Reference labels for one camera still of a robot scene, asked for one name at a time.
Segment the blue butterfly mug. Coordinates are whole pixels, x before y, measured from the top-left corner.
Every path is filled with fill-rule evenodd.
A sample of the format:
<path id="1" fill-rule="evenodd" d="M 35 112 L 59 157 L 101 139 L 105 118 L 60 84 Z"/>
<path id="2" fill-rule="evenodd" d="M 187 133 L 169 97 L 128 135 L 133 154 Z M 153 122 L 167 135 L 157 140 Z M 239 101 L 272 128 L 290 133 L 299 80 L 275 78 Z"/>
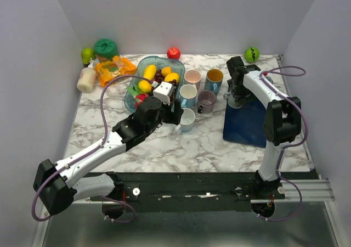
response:
<path id="1" fill-rule="evenodd" d="M 211 69 L 206 74 L 204 90 L 212 91 L 215 95 L 219 93 L 223 81 L 223 73 L 218 69 Z"/>

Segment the grey white mug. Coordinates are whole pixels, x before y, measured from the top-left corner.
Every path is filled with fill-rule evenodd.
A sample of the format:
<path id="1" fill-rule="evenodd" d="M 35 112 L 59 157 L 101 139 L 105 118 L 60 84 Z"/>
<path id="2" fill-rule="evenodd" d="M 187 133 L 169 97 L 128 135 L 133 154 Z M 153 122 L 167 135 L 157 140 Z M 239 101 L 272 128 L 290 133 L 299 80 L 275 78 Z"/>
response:
<path id="1" fill-rule="evenodd" d="M 240 106 L 238 106 L 236 100 L 234 99 L 233 95 L 231 92 L 225 92 L 223 94 L 223 98 L 227 101 L 227 104 L 233 108 L 233 109 L 238 109 Z"/>

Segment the light blue white mug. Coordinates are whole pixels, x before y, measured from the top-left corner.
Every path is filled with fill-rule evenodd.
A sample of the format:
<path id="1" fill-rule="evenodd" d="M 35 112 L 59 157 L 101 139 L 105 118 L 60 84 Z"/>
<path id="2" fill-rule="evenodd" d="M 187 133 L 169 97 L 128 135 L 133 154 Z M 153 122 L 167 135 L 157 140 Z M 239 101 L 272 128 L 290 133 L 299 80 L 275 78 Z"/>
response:
<path id="1" fill-rule="evenodd" d="M 189 132 L 195 122 L 195 113 L 189 108 L 183 109 L 183 114 L 180 118 L 180 123 L 174 129 L 175 131 Z"/>

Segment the light blue faceted mug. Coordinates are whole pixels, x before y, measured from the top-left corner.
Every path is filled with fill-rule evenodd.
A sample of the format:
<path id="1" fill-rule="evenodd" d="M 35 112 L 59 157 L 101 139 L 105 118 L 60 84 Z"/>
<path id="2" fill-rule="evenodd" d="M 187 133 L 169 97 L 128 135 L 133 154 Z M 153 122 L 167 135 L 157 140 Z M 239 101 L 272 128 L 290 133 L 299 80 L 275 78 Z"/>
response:
<path id="1" fill-rule="evenodd" d="M 180 104 L 182 108 L 192 108 L 196 104 L 197 88 L 194 85 L 183 85 L 180 88 Z"/>

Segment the purple mug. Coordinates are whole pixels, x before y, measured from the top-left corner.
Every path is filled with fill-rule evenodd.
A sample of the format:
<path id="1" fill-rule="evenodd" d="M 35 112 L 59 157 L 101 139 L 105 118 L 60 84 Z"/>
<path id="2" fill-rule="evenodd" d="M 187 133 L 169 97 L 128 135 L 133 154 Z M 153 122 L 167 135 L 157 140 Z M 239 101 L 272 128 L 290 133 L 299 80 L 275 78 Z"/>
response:
<path id="1" fill-rule="evenodd" d="M 199 93 L 197 99 L 197 112 L 199 114 L 208 114 L 213 111 L 217 96 L 214 92 L 203 90 Z"/>

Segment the pink mug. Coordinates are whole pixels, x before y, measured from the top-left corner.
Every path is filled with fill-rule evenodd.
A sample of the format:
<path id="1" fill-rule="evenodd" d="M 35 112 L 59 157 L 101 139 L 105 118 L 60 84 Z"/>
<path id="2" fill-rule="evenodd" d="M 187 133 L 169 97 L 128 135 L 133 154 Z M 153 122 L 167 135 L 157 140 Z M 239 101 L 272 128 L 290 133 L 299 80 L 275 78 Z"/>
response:
<path id="1" fill-rule="evenodd" d="M 184 74 L 184 84 L 193 85 L 197 90 L 201 84 L 201 73 L 197 70 L 188 70 Z"/>

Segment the dark teal mug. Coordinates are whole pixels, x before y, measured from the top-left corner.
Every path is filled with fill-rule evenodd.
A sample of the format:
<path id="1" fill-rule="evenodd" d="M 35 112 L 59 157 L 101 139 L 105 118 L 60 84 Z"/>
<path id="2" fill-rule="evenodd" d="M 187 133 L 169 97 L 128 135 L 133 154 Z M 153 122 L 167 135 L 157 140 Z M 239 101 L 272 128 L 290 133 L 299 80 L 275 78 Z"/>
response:
<path id="1" fill-rule="evenodd" d="M 270 76 L 266 76 L 265 79 L 266 79 L 269 83 L 271 83 L 272 85 L 274 84 L 274 81 L 273 81 L 273 79 L 272 79 Z"/>

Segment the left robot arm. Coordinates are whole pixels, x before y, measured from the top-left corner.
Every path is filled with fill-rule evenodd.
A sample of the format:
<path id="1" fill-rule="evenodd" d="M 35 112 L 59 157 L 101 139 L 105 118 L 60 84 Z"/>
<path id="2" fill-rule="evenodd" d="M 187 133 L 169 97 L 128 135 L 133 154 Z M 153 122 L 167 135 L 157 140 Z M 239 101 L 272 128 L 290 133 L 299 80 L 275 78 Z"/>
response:
<path id="1" fill-rule="evenodd" d="M 77 185 L 80 181 L 86 182 L 86 174 L 94 168 L 145 141 L 163 123 L 179 124 L 182 114 L 177 99 L 167 105 L 154 96 L 147 97 L 136 112 L 118 122 L 111 131 L 106 131 L 93 145 L 56 163 L 49 159 L 42 161 L 33 183 L 36 192 L 32 203 L 33 218 L 41 220 L 36 215 L 37 200 L 41 200 L 50 215 L 56 215 L 80 198 L 106 196 L 109 200 L 118 199 L 122 188 L 110 175 L 101 175 L 100 181 L 95 181 L 88 189 Z"/>

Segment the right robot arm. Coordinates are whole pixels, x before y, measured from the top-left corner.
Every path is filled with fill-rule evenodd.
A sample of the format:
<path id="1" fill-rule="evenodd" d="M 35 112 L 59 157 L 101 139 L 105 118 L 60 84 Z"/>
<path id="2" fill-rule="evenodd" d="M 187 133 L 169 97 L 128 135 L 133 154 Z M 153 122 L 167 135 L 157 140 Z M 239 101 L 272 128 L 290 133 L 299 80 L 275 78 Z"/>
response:
<path id="1" fill-rule="evenodd" d="M 227 80 L 228 91 L 223 95 L 227 107 L 239 111 L 259 101 L 265 108 L 263 132 L 267 142 L 252 185 L 253 194 L 263 199 L 278 188 L 285 149 L 293 146 L 301 132 L 301 101 L 282 93 L 257 65 L 245 65 L 241 57 L 230 58 L 227 68 L 231 77 Z"/>

